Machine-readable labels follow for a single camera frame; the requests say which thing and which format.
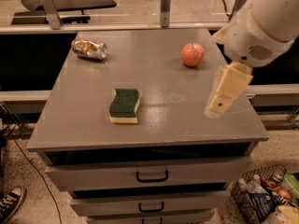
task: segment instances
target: red fruit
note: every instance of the red fruit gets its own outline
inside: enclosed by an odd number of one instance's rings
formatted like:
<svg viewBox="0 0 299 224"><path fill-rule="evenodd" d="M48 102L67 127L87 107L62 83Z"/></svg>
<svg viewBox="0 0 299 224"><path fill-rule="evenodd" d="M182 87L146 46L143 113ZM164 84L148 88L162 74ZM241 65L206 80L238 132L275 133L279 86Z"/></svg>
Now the red fruit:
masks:
<svg viewBox="0 0 299 224"><path fill-rule="evenodd" d="M189 67L197 66L204 58L204 48L198 43L189 43L181 51L181 60Z"/></svg>

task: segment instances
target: shoe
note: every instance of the shoe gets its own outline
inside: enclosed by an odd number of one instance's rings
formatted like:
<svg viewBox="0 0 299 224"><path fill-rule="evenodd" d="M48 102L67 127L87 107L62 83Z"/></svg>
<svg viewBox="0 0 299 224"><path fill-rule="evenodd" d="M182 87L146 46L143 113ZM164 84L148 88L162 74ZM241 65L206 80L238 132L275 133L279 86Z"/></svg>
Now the shoe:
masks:
<svg viewBox="0 0 299 224"><path fill-rule="evenodd" d="M0 223L7 223L7 221L18 211L25 199L25 195L25 188L16 187L0 199Z"/></svg>

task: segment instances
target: drawer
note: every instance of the drawer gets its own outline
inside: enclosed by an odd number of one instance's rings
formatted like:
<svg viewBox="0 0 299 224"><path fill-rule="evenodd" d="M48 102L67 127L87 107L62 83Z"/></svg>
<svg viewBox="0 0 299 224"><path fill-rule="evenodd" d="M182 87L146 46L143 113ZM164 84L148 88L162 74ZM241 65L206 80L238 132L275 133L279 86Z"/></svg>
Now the drawer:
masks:
<svg viewBox="0 0 299 224"><path fill-rule="evenodd" d="M79 217L148 214L222 207L229 191L171 193L161 195L121 196L79 199L71 206Z"/></svg>
<svg viewBox="0 0 299 224"><path fill-rule="evenodd" d="M49 166L46 173L61 191L126 189L231 182L250 164L251 157L132 161Z"/></svg>
<svg viewBox="0 0 299 224"><path fill-rule="evenodd" d="M251 142L225 144L192 144L166 147L126 147L91 150L48 151L44 155L51 165L112 163L126 161L165 161L212 159L244 156Z"/></svg>
<svg viewBox="0 0 299 224"><path fill-rule="evenodd" d="M212 210L201 210L189 213L173 213L169 215L158 215L152 217L128 217L114 216L107 217L88 217L89 224L186 224L209 221L213 217Z"/></svg>

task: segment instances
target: sponge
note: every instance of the sponge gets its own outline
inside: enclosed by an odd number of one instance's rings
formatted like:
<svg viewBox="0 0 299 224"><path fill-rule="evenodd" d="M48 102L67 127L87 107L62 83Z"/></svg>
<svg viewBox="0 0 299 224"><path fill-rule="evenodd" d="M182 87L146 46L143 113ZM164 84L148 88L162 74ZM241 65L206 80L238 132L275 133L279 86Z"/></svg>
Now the sponge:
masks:
<svg viewBox="0 0 299 224"><path fill-rule="evenodd" d="M137 123L136 112L140 104L136 89L115 89L114 100L109 109L112 123Z"/></svg>

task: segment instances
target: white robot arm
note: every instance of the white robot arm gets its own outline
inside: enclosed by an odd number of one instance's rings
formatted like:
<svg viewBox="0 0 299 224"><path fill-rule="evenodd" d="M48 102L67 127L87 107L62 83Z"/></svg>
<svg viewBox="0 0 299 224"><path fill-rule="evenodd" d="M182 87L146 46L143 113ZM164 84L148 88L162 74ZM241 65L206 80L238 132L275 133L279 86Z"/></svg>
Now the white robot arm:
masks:
<svg viewBox="0 0 299 224"><path fill-rule="evenodd" d="M213 36L232 60L206 106L218 118L250 84L252 67L268 65L299 36L299 0L249 0Z"/></svg>

